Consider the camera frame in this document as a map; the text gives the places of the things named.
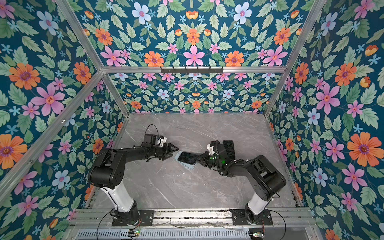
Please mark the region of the silver-edged black phone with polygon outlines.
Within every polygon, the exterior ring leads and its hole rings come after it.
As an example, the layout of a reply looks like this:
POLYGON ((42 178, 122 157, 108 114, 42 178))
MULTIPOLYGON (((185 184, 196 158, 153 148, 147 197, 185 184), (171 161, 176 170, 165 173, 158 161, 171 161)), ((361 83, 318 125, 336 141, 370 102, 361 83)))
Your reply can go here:
POLYGON ((235 146, 232 140, 224 140, 223 145, 225 147, 228 159, 234 161, 236 159, 235 146))

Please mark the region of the purple-edged phone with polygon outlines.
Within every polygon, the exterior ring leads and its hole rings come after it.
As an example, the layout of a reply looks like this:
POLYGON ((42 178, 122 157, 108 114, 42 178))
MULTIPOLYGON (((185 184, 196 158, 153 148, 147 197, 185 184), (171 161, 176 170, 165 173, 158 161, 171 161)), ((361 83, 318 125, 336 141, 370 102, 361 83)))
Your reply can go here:
POLYGON ((177 161, 187 165, 195 165, 199 160, 199 155, 187 152, 181 152, 177 161))

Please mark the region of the light blue phone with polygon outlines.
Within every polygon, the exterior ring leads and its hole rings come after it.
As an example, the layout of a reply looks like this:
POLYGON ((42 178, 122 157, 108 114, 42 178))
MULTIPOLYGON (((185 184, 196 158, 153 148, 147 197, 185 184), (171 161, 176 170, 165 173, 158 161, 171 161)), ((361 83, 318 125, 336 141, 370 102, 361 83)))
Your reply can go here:
POLYGON ((188 169, 193 169, 198 161, 198 155, 183 151, 178 151, 174 156, 174 160, 188 169))

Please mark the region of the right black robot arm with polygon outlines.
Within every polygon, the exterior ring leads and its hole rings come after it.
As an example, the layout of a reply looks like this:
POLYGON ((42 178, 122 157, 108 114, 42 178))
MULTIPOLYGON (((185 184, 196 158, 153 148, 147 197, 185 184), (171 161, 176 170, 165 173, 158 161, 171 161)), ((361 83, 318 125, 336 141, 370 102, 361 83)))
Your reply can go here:
POLYGON ((259 223, 267 215, 268 204, 287 184, 282 173, 265 156, 259 155, 250 160, 236 158, 232 140, 211 142, 207 151, 198 156, 198 162, 223 177, 248 179, 254 194, 246 204, 243 216, 251 225, 259 223))

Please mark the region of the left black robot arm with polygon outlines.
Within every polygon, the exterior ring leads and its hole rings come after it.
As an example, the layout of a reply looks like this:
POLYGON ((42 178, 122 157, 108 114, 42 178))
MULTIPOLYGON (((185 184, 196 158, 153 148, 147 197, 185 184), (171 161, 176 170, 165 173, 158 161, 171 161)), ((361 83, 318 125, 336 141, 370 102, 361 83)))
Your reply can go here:
POLYGON ((100 188, 113 203, 113 226, 136 226, 142 217, 137 202, 129 195, 123 178, 126 163, 153 158, 166 160, 179 148, 171 143, 162 146, 144 143, 139 147, 106 149, 96 157, 88 173, 88 181, 100 188))

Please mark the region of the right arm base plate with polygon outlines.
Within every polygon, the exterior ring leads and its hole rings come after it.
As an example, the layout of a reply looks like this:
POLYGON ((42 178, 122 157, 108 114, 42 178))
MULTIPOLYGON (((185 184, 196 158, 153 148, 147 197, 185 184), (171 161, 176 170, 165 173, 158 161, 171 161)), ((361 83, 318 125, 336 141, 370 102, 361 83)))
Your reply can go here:
POLYGON ((250 210, 230 209, 234 226, 272 226, 271 212, 265 209, 259 215, 254 215, 250 210))

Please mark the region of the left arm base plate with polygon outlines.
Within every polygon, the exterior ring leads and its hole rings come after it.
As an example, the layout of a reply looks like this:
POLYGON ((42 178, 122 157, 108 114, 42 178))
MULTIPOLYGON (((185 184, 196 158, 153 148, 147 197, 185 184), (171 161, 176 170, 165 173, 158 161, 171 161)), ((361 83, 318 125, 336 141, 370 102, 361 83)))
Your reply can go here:
POLYGON ((130 210, 129 212, 118 212, 114 210, 111 213, 113 217, 112 226, 114 227, 136 227, 151 226, 154 220, 153 210, 130 210))

